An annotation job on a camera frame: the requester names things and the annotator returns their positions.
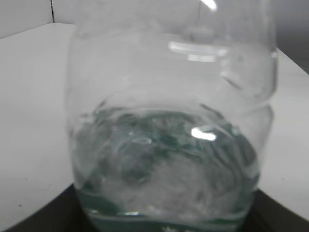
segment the gray wall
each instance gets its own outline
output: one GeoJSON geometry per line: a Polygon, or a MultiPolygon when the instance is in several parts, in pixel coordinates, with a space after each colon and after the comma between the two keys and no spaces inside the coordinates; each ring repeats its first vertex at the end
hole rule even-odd
{"type": "Polygon", "coordinates": [[[50,0],[0,0],[0,38],[51,22],[50,0]]]}
{"type": "Polygon", "coordinates": [[[273,0],[278,46],[293,60],[309,59],[309,0],[273,0]]]}
{"type": "Polygon", "coordinates": [[[74,23],[79,0],[53,0],[56,23],[74,23]]]}

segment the white surface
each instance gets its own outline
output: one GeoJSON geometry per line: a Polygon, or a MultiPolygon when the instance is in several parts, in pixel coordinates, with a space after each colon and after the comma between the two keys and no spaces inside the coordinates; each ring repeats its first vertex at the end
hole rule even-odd
{"type": "Polygon", "coordinates": [[[0,0],[0,38],[51,22],[50,0],[0,0]]]}
{"type": "Polygon", "coordinates": [[[275,121],[260,188],[309,220],[309,76],[279,52],[275,121]]]}
{"type": "Polygon", "coordinates": [[[73,29],[48,24],[0,40],[0,231],[72,183],[63,85],[73,29]]]}
{"type": "Polygon", "coordinates": [[[53,0],[55,22],[75,23],[79,0],[53,0]]]}
{"type": "MultiPolygon", "coordinates": [[[[72,182],[62,105],[73,30],[74,25],[49,24],[0,40],[0,230],[72,182]]],[[[276,120],[260,187],[309,219],[309,76],[279,55],[276,120]]]]}

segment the clear glass jar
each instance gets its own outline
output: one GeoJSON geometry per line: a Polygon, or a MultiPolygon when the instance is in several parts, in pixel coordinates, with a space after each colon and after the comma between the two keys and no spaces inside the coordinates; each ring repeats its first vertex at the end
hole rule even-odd
{"type": "Polygon", "coordinates": [[[82,0],[66,109],[82,206],[105,232],[233,232],[272,123],[269,0],[82,0]]]}

